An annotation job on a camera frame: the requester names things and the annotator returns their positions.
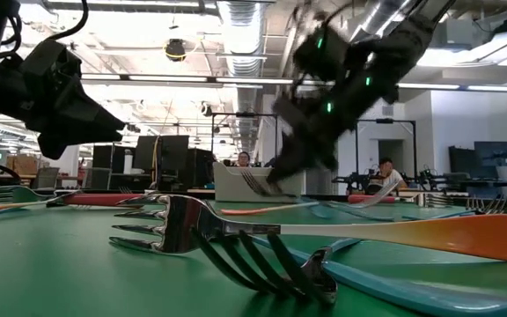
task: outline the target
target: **ductwork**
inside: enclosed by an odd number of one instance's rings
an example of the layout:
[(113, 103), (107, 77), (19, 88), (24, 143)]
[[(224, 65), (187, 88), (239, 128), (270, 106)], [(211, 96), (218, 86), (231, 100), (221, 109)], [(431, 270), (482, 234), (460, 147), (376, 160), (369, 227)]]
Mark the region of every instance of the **ductwork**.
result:
[[(259, 54), (262, 44), (263, 16), (265, 4), (253, 2), (218, 2), (220, 17), (224, 22), (224, 50), (237, 55)], [(261, 74), (261, 60), (252, 57), (231, 57), (226, 59), (229, 75), (233, 77), (258, 77)], [(237, 110), (252, 112), (257, 91), (237, 88)], [(255, 146), (256, 127), (252, 120), (239, 120), (239, 134), (242, 150), (251, 152)]]
[(402, 11), (418, 0), (370, 0), (365, 7), (361, 24), (351, 35), (351, 41), (360, 41), (382, 33)]
[[(80, 11), (82, 9), (80, 2), (71, 1), (41, 1), (46, 9)], [(88, 1), (90, 11), (109, 11), (109, 12), (149, 12), (149, 13), (171, 13), (171, 14), (200, 14), (217, 16), (218, 11), (213, 1), (192, 2), (192, 1), (146, 1), (133, 0), (132, 3), (123, 2), (98, 2)]]

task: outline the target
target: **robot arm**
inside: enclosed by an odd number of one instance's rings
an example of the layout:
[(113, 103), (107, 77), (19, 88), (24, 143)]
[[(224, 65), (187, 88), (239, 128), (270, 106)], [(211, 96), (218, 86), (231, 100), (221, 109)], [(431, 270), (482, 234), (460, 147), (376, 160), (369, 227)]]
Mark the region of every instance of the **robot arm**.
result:
[[(88, 11), (84, 3), (84, 17)], [(0, 53), (0, 114), (25, 123), (40, 132), (42, 154), (58, 159), (73, 144), (121, 141), (125, 123), (92, 100), (81, 85), (81, 61), (63, 45), (49, 38), (23, 60), (15, 51), (20, 46), (18, 0), (0, 0), (0, 45), (7, 19), (13, 21), (15, 48)], [(83, 26), (62, 33), (71, 35)]]
[(346, 43), (327, 24), (310, 35), (295, 52), (295, 64), (312, 77), (335, 83), (318, 98), (277, 99), (274, 111), (289, 123), (292, 133), (283, 136), (268, 182), (318, 165), (336, 169), (337, 139), (352, 131), (356, 120), (380, 98), (396, 101), (398, 82), (415, 67), (437, 23), (455, 1), (418, 1), (392, 32), (378, 40)]

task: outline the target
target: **shirt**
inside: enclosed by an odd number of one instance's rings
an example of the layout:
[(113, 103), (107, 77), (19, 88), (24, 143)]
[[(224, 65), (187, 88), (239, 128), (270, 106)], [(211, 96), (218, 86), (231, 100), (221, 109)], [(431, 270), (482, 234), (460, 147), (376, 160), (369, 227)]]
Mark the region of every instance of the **shirt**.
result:
[(383, 179), (383, 186), (386, 187), (390, 184), (393, 184), (395, 182), (400, 182), (400, 181), (404, 181), (402, 179), (402, 175), (400, 175), (400, 173), (398, 173), (398, 171), (396, 171), (395, 169), (393, 169), (391, 171), (391, 174), (388, 175), (387, 178)]

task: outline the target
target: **green tabletop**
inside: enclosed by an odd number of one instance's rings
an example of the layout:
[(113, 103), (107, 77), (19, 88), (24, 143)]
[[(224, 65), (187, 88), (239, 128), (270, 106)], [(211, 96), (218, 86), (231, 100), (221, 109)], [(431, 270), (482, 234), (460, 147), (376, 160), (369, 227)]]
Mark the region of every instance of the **green tabletop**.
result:
[[(259, 205), (216, 203), (216, 208)], [(422, 216), (453, 209), (418, 210), (410, 205), (382, 205), (377, 215)], [(322, 312), (237, 286), (200, 251), (178, 256), (147, 254), (108, 243), (109, 236), (150, 239), (121, 232), (120, 224), (150, 221), (113, 217), (118, 210), (69, 207), (0, 215), (0, 316), (414, 316), (405, 309), (340, 286), (336, 306)], [(348, 224), (361, 219), (337, 213), (317, 218), (308, 210), (282, 210), (243, 221), (284, 224)], [(311, 253), (334, 239), (283, 236), (288, 246)], [(263, 250), (276, 263), (270, 251)], [(377, 274), (437, 284), (464, 291), (507, 297), (507, 262), (493, 262), (383, 242), (364, 241), (335, 261)]]

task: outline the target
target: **red fork handle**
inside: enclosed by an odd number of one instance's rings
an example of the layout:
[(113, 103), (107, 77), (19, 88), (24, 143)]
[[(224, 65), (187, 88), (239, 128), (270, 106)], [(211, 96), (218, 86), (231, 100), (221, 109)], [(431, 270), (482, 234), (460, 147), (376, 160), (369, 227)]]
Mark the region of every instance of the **red fork handle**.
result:
[[(372, 198), (372, 195), (349, 195), (348, 202), (349, 203), (362, 203), (368, 199)], [(385, 197), (380, 200), (382, 203), (396, 203), (396, 197)]]
[(84, 206), (115, 207), (123, 200), (140, 197), (142, 194), (75, 194), (62, 199), (65, 204)]

